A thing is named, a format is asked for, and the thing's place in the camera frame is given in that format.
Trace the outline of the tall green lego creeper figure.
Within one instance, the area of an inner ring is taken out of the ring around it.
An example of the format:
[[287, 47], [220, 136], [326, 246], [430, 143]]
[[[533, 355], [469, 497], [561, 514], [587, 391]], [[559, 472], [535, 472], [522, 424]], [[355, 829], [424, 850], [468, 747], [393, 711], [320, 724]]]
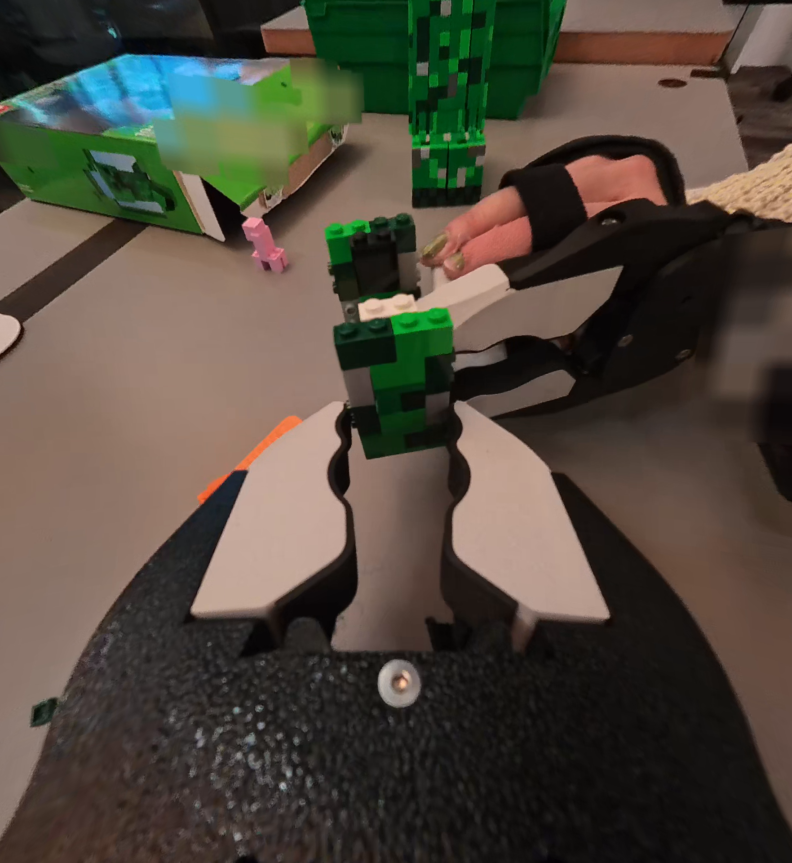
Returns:
[[494, 1], [410, 1], [412, 206], [476, 204], [487, 141]]

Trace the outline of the large green brick creeper model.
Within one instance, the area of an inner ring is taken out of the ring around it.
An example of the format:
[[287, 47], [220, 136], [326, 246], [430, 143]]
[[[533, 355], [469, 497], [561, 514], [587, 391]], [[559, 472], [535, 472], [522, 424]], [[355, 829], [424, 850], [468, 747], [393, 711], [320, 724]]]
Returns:
[[[316, 56], [362, 76], [367, 113], [408, 112], [409, 4], [302, 2]], [[497, 3], [487, 115], [515, 120], [540, 91], [557, 49], [565, 2]]]

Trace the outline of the green lego block assembly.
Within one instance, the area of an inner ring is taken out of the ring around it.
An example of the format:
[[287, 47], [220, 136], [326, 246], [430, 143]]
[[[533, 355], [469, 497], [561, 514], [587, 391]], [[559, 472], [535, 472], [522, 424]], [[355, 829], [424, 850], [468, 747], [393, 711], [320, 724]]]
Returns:
[[333, 222], [327, 269], [344, 321], [333, 329], [352, 426], [367, 459], [444, 445], [454, 324], [424, 307], [412, 216]]

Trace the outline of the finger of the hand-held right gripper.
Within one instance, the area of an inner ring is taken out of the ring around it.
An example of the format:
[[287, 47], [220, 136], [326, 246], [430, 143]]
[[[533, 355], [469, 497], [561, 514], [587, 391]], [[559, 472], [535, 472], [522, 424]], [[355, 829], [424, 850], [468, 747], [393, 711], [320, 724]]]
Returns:
[[498, 265], [443, 281], [420, 299], [420, 310], [447, 309], [456, 337], [560, 337], [603, 306], [623, 268], [515, 289]]
[[454, 368], [453, 399], [488, 418], [564, 398], [576, 382], [557, 345], [494, 345], [458, 353]]

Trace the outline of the green lego set box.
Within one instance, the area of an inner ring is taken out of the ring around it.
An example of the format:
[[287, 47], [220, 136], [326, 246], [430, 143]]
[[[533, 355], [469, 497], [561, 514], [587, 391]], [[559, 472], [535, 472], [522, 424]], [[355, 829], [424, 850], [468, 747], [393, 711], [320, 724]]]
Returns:
[[363, 93], [315, 58], [121, 55], [0, 102], [0, 166], [30, 200], [222, 242], [331, 157]]

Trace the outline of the orange lego brick separator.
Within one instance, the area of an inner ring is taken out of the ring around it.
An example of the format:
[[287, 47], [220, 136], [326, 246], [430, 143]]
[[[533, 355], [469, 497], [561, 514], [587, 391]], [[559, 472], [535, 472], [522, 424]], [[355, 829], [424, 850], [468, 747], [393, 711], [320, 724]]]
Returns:
[[299, 426], [303, 420], [295, 415], [282, 419], [229, 473], [211, 481], [207, 488], [197, 495], [197, 502], [202, 505], [224, 484], [226, 480], [238, 471], [247, 471], [251, 464], [259, 458], [271, 445], [285, 434]]

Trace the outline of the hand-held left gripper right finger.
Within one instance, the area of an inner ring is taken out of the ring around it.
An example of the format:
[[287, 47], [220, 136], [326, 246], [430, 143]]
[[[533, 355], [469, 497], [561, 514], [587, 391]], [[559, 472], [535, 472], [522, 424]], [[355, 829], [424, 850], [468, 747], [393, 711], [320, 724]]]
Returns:
[[605, 625], [607, 605], [546, 463], [456, 402], [447, 440], [441, 590], [455, 620], [500, 623], [525, 650], [544, 621]]

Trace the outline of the pink lego pig figure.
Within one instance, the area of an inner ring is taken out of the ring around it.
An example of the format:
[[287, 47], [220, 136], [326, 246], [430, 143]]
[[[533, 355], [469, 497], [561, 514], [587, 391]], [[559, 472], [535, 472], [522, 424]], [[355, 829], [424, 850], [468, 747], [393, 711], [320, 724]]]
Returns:
[[252, 260], [263, 272], [283, 273], [289, 263], [283, 248], [276, 245], [272, 232], [262, 218], [246, 218], [242, 223], [245, 238], [253, 246]]

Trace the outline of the wooden board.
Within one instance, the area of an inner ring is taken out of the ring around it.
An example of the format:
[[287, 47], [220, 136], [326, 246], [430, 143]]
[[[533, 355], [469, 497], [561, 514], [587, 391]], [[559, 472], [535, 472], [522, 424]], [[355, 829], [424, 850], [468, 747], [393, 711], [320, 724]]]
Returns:
[[554, 60], [708, 67], [735, 28], [722, 2], [567, 2]]

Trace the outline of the person's right hand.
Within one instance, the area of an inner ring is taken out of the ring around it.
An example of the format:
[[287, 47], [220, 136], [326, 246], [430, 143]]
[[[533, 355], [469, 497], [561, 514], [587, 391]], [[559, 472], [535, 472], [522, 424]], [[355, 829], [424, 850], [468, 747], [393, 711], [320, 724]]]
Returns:
[[566, 165], [523, 167], [448, 224], [424, 247], [421, 262], [454, 280], [487, 264], [552, 249], [588, 219], [629, 200], [668, 203], [647, 156], [585, 156]]

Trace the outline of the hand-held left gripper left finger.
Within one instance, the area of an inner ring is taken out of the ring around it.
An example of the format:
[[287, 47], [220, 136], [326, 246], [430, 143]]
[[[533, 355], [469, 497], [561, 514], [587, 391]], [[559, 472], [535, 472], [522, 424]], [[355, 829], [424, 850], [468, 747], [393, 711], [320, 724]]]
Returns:
[[348, 452], [351, 419], [330, 402], [263, 449], [190, 607], [196, 620], [258, 620], [275, 644], [310, 619], [332, 641], [357, 591]]

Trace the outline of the person's right forearm knit sleeve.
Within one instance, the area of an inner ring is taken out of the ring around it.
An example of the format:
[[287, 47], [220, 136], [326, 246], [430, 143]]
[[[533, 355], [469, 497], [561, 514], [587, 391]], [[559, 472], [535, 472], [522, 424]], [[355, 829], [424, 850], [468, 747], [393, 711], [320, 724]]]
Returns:
[[686, 201], [709, 202], [729, 213], [792, 222], [792, 143], [768, 161], [708, 187], [690, 189]]

